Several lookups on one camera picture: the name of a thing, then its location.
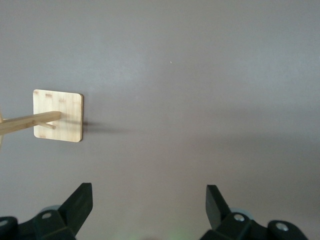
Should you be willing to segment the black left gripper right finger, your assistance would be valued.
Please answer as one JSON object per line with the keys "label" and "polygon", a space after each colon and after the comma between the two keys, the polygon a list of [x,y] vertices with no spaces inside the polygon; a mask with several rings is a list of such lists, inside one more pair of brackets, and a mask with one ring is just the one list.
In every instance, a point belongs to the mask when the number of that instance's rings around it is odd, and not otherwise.
{"label": "black left gripper right finger", "polygon": [[211,226],[199,240],[309,240],[294,224],[272,220],[267,227],[232,212],[216,185],[206,186],[205,210]]}

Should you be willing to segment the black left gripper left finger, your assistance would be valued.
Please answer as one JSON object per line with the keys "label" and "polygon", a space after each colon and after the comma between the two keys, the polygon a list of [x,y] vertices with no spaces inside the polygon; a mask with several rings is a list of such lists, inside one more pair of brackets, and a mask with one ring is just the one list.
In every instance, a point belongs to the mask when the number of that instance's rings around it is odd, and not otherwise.
{"label": "black left gripper left finger", "polygon": [[82,183],[58,208],[43,210],[26,222],[0,217],[0,240],[77,240],[92,209],[92,184]]}

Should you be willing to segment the wooden mug tree stand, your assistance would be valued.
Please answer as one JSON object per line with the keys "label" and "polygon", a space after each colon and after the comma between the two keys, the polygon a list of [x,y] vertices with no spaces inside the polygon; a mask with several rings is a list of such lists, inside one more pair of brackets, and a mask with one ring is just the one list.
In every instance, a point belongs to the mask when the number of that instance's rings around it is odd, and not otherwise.
{"label": "wooden mug tree stand", "polygon": [[84,97],[80,93],[35,89],[32,115],[4,119],[0,112],[0,148],[5,135],[29,128],[39,139],[80,142],[83,105]]}

